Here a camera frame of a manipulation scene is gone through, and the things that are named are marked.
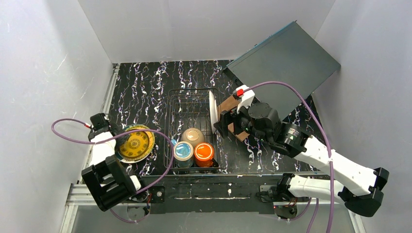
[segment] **white backdrop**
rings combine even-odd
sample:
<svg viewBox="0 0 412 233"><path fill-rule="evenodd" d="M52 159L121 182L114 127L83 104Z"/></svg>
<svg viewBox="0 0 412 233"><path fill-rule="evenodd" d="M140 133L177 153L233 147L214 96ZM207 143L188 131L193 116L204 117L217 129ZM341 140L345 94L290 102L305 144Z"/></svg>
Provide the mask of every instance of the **white backdrop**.
<svg viewBox="0 0 412 233"><path fill-rule="evenodd" d="M290 22L313 38L334 0L79 0L112 63L234 59Z"/></svg>
<svg viewBox="0 0 412 233"><path fill-rule="evenodd" d="M0 2L0 232L59 232L88 146L50 125L97 113L111 73L77 0ZM87 140L81 125L58 131Z"/></svg>
<svg viewBox="0 0 412 233"><path fill-rule="evenodd" d="M332 146L390 172L367 232L412 232L411 12L406 0L336 0L316 37L342 65L314 94Z"/></svg>

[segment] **wire dish rack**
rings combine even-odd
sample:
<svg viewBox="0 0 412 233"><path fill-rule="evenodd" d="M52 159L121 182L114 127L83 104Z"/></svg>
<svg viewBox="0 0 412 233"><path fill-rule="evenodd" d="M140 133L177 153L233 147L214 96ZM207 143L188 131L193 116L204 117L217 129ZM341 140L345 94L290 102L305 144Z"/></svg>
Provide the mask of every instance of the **wire dish rack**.
<svg viewBox="0 0 412 233"><path fill-rule="evenodd" d="M219 91L216 88L200 89L173 89L168 93L166 108L166 132L170 139L181 141L182 134L188 128L197 128L205 136L205 141L214 148L215 163L212 167L198 167L195 163L192 167L180 168L172 164L172 171L183 173L217 172L220 167L219 157L223 150L223 140L218 133L212 133L209 112L209 91L212 91L216 102L220 103ZM171 158L171 148L167 141L164 144L164 166L167 167Z"/></svg>

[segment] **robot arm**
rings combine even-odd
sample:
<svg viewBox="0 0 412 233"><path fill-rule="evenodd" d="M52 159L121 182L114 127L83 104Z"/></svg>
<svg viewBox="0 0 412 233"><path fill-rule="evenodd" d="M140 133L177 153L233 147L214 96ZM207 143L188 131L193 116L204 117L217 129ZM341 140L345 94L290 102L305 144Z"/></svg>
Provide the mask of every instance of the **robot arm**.
<svg viewBox="0 0 412 233"><path fill-rule="evenodd" d="M110 123L103 113L92 116L90 121L90 142L103 141L123 132ZM102 211L134 196L141 188L137 176L129 176L115 156L116 146L122 145L128 138L129 136L123 136L94 145L91 164L82 170L82 178Z"/></svg>
<svg viewBox="0 0 412 233"><path fill-rule="evenodd" d="M370 169L358 165L332 150L328 157L326 146L298 126L281 122L277 111L266 103L252 104L253 91L237 88L235 98L241 99L231 111L223 111L220 120L214 124L219 133L226 137L227 126L234 124L234 134L245 131L269 145L270 148L298 161L315 166L330 175L329 161L334 163L335 200L344 203L354 213L373 216L382 203L382 188L387 183L389 172L383 168ZM270 192L272 200L280 197L312 197L330 199L330 181L303 178L285 173Z"/></svg>
<svg viewBox="0 0 412 233"><path fill-rule="evenodd" d="M315 166L324 173L329 173L329 157L326 146L315 137L305 143L305 152L294 158ZM382 188L388 181L389 172L383 168L375 170L363 167L332 150L334 164L335 201L342 203L352 212L361 216L372 217L382 204ZM304 178L293 174L284 174L275 192L290 197L312 197L330 199L330 181Z"/></svg>

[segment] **red connector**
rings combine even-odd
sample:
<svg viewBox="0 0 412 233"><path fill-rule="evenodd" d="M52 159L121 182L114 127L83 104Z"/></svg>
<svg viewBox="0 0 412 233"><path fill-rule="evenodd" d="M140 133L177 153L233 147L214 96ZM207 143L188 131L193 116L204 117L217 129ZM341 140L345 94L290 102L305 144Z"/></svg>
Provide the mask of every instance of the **red connector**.
<svg viewBox="0 0 412 233"><path fill-rule="evenodd" d="M243 89L240 89L240 90L236 91L236 95L238 97L243 96Z"/></svg>

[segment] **black marble surface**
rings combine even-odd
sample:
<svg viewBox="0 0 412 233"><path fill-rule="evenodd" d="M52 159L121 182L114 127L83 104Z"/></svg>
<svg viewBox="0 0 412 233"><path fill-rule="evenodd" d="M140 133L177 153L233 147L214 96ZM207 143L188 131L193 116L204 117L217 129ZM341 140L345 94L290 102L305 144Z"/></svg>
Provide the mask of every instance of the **black marble surface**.
<svg viewBox="0 0 412 233"><path fill-rule="evenodd" d="M110 118L124 127L130 124L144 124L151 129L164 132L168 91L178 88L214 87L219 90L219 98L223 101L235 89L225 75L220 76L222 67L228 63L228 60L224 60L121 64L111 101ZM317 115L311 96L306 102ZM303 105L297 106L284 121L301 126L323 141L315 122ZM164 140L156 136L155 142L153 152L145 160L137 164L124 165L128 172L160 175L165 171ZM314 170L308 164L276 153L252 136L240 142L229 134L229 137L224 139L224 147L221 150L220 173L223 174L271 174Z"/></svg>

